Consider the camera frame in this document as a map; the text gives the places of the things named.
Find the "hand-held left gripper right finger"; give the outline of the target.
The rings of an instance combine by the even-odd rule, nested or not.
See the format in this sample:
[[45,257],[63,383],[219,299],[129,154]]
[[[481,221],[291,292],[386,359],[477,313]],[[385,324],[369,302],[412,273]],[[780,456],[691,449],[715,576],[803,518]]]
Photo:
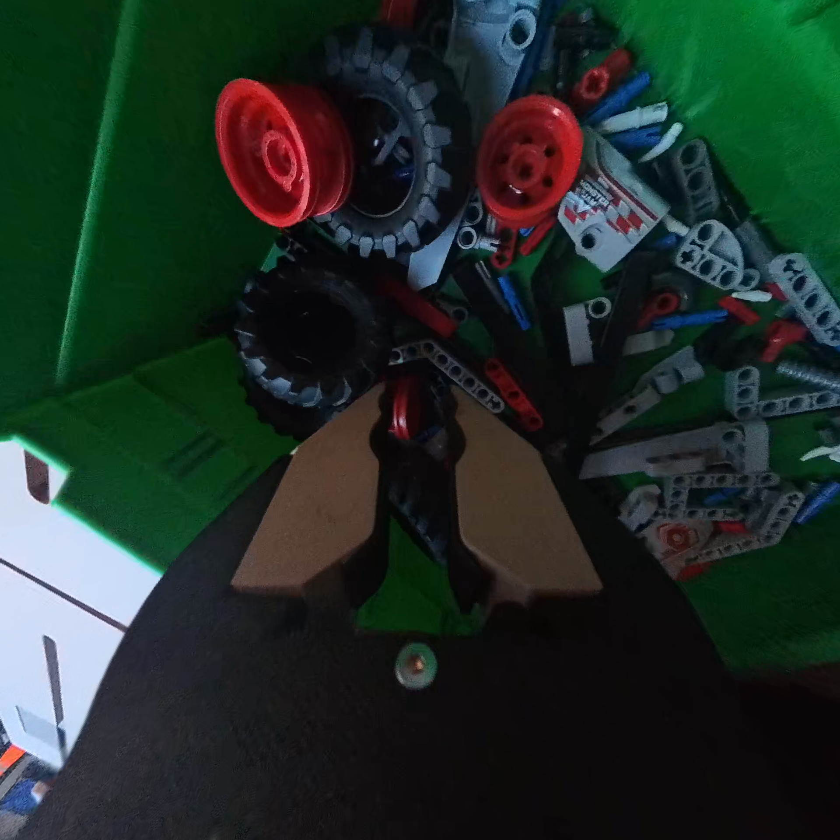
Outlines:
[[602,579],[539,451],[469,395],[455,396],[458,535],[489,576],[479,603],[589,597]]

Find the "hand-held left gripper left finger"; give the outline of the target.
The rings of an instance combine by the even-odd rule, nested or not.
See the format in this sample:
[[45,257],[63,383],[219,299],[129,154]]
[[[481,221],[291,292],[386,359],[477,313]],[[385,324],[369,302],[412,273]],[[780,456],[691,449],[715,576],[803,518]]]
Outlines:
[[359,607],[387,572],[381,462],[385,385],[374,385],[301,443],[231,580],[235,592]]

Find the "black tyre with red rim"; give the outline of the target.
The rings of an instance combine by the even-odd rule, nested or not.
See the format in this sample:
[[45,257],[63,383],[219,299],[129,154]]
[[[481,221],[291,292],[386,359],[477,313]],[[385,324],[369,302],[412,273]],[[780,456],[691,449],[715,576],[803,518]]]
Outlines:
[[413,371],[391,380],[386,394],[391,401],[385,450],[387,499],[416,546],[445,568],[454,532],[448,386],[438,374]]

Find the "black lego tyre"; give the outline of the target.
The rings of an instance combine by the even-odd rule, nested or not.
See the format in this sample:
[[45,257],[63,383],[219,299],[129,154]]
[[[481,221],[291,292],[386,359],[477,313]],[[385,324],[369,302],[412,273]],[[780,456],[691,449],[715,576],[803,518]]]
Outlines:
[[283,259],[248,282],[233,339],[257,414],[305,438],[381,378],[393,327],[383,300],[335,261]]
[[363,259],[431,245],[469,194],[471,117],[454,72],[416,36],[383,24],[334,29],[313,65],[354,163],[348,198],[317,223]]

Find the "pile of lego pieces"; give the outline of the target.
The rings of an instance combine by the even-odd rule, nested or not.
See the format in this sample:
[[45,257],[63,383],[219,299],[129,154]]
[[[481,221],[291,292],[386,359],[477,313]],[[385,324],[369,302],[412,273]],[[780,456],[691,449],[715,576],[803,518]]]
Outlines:
[[[585,14],[554,27],[559,5],[453,2],[451,20],[431,8],[420,23],[417,2],[383,2],[377,25],[428,46],[469,107],[467,200],[431,245],[394,259],[363,259],[317,217],[306,219],[325,240],[280,240],[276,264],[255,274],[283,259],[335,261],[386,304],[393,346],[374,384],[385,385],[385,396],[371,437],[385,495],[388,384],[413,371],[442,377],[453,443],[448,576],[480,590],[489,576],[458,535],[458,393],[583,480],[652,477],[618,517],[677,580],[778,544],[838,492],[836,481],[816,491],[784,483],[771,470],[767,425],[838,408],[838,295],[804,254],[785,254],[766,236],[703,138],[675,146],[684,125],[665,125],[667,101],[628,108],[649,74],[616,48],[611,28]],[[482,135],[500,110],[532,94],[565,103],[582,130],[600,134],[670,204],[607,273],[575,253],[557,219],[560,203],[535,226],[514,229],[482,201]],[[746,288],[726,292],[671,264],[688,228],[710,219],[740,243]]]

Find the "green plastic bin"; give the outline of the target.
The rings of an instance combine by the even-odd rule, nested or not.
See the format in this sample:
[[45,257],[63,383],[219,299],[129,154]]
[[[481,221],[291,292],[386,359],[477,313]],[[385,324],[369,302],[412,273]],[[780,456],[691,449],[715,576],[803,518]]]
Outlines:
[[[376,2],[2,2],[2,538],[124,632],[293,448],[201,326],[269,252],[217,94]],[[601,2],[787,245],[838,281],[838,4]]]

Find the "white printed lego panel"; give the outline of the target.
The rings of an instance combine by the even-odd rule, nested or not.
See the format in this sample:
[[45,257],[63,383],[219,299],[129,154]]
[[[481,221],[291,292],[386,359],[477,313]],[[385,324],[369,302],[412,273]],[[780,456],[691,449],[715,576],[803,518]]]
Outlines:
[[575,253],[603,273],[669,214],[670,204],[600,134],[583,129],[581,167],[557,213]]

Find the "grey rounded lego liftarm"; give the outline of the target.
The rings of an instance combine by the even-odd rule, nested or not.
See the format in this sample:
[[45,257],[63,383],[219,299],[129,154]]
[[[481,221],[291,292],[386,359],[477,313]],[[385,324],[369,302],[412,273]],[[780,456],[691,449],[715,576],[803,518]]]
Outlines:
[[739,241],[721,222],[710,219],[688,228],[670,258],[671,264],[714,288],[730,292],[746,288]]

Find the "small red lego wheel rim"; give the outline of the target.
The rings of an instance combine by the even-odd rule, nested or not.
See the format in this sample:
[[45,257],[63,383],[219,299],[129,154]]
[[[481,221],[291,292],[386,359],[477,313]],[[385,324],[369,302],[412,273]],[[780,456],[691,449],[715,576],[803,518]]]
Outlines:
[[510,102],[484,131],[476,184],[503,227],[535,226],[570,190],[581,167],[584,135],[571,109],[547,95]]

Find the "large red lego wheel rim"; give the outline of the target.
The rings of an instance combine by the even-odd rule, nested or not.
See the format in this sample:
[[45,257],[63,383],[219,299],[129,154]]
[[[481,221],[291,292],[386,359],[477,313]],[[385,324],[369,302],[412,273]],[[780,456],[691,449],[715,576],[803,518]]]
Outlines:
[[350,195],[353,142],[319,87],[232,80],[217,99],[215,136],[235,193],[269,226],[329,215]]

